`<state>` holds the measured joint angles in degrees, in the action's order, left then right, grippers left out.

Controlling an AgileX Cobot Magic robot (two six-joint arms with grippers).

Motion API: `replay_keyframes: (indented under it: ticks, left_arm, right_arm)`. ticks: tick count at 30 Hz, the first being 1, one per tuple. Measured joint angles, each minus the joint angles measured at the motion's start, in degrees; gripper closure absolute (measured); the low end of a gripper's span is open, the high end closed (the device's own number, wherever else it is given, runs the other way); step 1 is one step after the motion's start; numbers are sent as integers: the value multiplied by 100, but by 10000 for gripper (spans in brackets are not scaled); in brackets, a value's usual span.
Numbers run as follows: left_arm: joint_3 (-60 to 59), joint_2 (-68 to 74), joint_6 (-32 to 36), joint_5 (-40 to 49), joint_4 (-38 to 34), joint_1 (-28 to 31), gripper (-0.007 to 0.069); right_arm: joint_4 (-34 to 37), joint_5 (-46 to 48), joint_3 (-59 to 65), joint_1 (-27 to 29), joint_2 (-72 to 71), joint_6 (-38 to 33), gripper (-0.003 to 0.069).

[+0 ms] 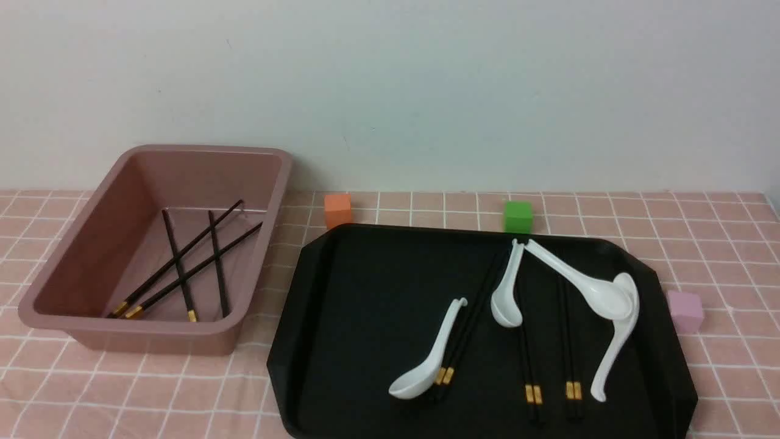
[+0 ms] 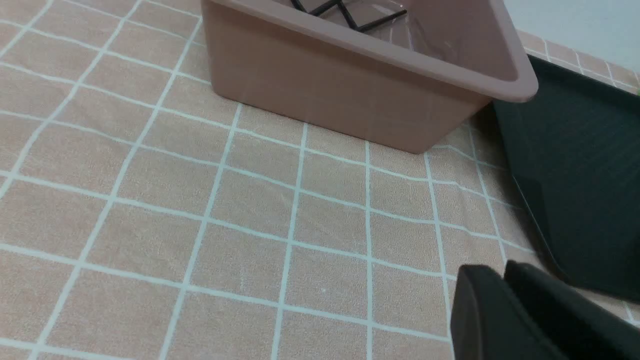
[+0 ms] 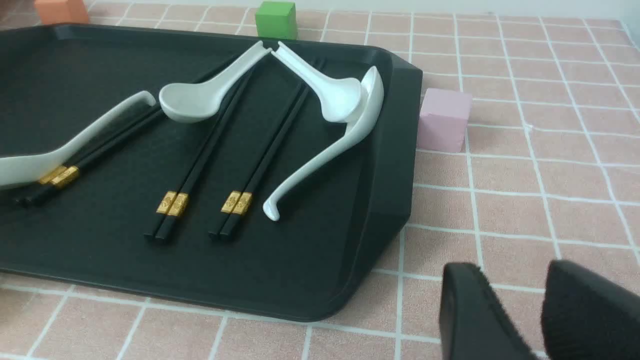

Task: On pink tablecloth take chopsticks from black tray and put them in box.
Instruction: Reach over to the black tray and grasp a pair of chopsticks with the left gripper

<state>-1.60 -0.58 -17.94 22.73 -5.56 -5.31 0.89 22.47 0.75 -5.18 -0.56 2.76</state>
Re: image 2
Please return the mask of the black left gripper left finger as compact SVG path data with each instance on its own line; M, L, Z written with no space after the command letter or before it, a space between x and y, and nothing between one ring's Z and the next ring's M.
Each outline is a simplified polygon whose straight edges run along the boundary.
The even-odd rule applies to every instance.
M450 332L456 360L567 360L498 272L459 267Z

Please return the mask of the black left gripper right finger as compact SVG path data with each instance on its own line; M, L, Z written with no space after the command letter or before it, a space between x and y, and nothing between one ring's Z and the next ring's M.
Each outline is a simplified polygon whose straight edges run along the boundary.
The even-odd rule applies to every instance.
M537 267L508 260L505 282L570 360L638 360L639 330Z

